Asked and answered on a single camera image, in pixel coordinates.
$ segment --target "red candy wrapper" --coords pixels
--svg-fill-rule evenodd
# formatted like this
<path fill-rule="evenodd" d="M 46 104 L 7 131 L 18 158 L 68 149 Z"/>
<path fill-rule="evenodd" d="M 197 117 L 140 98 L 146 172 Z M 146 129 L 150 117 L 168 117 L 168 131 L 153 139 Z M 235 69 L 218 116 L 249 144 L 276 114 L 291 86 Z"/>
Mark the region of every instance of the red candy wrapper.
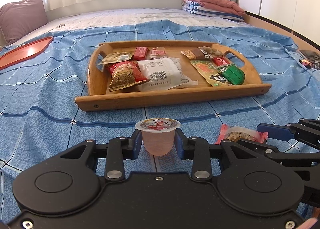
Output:
<path fill-rule="evenodd" d="M 137 47 L 134 52 L 133 59 L 134 60 L 145 60 L 149 49 L 147 47 Z"/>
<path fill-rule="evenodd" d="M 124 61 L 109 67 L 111 83 L 109 91 L 116 91 L 150 81 L 137 68 L 135 62 Z"/>
<path fill-rule="evenodd" d="M 160 59 L 165 57 L 165 48 L 164 47 L 156 47 L 151 49 L 150 58 L 152 59 Z"/>
<path fill-rule="evenodd" d="M 230 127 L 226 124 L 222 124 L 216 144 L 220 144 L 223 139 L 229 139 L 233 142 L 237 142 L 239 139 L 249 139 L 259 143 L 265 143 L 267 138 L 268 132 L 261 133 L 256 130 L 250 130 L 238 126 Z"/>
<path fill-rule="evenodd" d="M 211 60 L 215 63 L 216 66 L 226 66 L 232 64 L 232 62 L 230 62 L 227 57 L 213 57 Z"/>

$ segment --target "white wrapper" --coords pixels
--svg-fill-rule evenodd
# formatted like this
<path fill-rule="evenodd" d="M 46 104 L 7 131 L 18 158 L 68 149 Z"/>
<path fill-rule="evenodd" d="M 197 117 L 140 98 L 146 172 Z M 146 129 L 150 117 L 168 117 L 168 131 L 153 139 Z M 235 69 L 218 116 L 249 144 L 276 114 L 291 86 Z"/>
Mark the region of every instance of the white wrapper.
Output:
<path fill-rule="evenodd" d="M 189 87 L 192 87 L 194 85 L 198 85 L 198 81 L 193 81 L 188 76 L 183 74 L 179 58 L 176 58 L 176 57 L 169 57 L 169 58 L 173 61 L 175 66 L 178 68 L 178 70 L 180 72 L 180 75 L 181 75 L 182 85 L 178 86 L 177 89 L 179 89 L 179 88 L 189 88 Z"/>
<path fill-rule="evenodd" d="M 138 65 L 141 73 L 150 79 L 138 86 L 140 91 L 168 90 L 182 84 L 180 71 L 170 58 L 141 60 Z"/>

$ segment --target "dark clothing item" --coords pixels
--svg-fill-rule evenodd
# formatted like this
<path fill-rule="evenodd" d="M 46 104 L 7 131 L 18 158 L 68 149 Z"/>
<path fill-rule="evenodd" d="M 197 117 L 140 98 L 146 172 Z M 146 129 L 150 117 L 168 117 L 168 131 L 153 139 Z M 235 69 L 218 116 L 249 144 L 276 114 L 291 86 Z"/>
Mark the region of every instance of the dark clothing item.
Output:
<path fill-rule="evenodd" d="M 299 50 L 312 63 L 312 68 L 320 70 L 320 55 L 309 50 Z"/>

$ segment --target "bed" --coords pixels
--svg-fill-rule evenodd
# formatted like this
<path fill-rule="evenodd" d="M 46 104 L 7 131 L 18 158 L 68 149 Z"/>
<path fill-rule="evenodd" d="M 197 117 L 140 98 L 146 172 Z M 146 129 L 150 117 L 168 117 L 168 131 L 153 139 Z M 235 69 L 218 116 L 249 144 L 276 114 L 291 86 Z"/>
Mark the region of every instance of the bed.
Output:
<path fill-rule="evenodd" d="M 114 10 L 52 21 L 5 47 L 0 56 L 46 36 L 54 40 L 42 54 L 0 71 L 0 203 L 5 223 L 19 212 L 11 186 L 21 171 L 86 139 L 105 143 L 113 137 L 130 136 L 141 119 L 177 119 L 186 136 L 200 136 L 209 143 L 216 141 L 223 123 L 255 129 L 260 122 L 284 125 L 301 117 L 319 119 L 318 73 L 298 63 L 299 53 L 291 38 L 265 29 L 182 10 Z M 272 87 L 256 97 L 81 111 L 74 98 L 88 94 L 87 65 L 98 44 L 143 39 L 198 40 L 229 46 L 245 55 Z M 288 153 L 315 152 L 294 140 L 269 139 L 268 143 Z M 99 161 L 97 174 L 103 175 L 104 164 Z M 137 161 L 125 161 L 125 171 L 126 175 L 130 171 L 190 172 L 191 164 L 179 160 L 175 148 L 165 156 L 154 157 L 142 146 Z M 212 170 L 214 175 L 220 173 L 215 160 Z M 298 212 L 308 216 L 311 208 L 300 204 Z"/>

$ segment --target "pink blanket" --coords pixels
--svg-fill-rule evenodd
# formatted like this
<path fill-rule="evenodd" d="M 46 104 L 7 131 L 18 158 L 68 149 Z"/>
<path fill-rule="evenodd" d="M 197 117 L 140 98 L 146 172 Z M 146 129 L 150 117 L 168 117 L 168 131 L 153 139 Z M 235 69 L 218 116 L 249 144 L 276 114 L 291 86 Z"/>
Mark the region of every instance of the pink blanket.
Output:
<path fill-rule="evenodd" d="M 190 0 L 196 1 L 201 6 L 207 9 L 217 10 L 225 13 L 230 13 L 238 16 L 244 16 L 245 11 L 238 6 L 236 2 L 231 0 Z"/>

